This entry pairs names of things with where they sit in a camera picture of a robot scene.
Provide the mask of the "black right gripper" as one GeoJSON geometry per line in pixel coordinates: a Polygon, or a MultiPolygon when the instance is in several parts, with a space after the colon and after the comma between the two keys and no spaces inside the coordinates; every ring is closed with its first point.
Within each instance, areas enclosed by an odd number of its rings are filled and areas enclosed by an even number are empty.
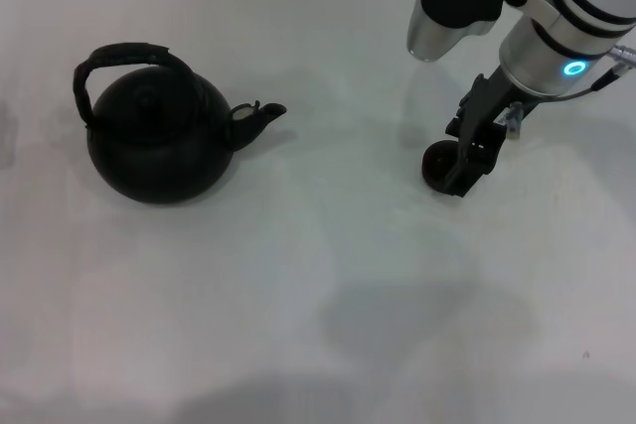
{"type": "Polygon", "coordinates": [[[515,102],[534,108],[540,99],[518,88],[501,67],[488,78],[483,74],[475,78],[445,129],[462,147],[471,145],[465,161],[459,159],[457,143],[438,144],[436,166],[441,193],[465,196],[482,176],[493,171],[506,139],[506,127],[496,119],[515,102]]]}

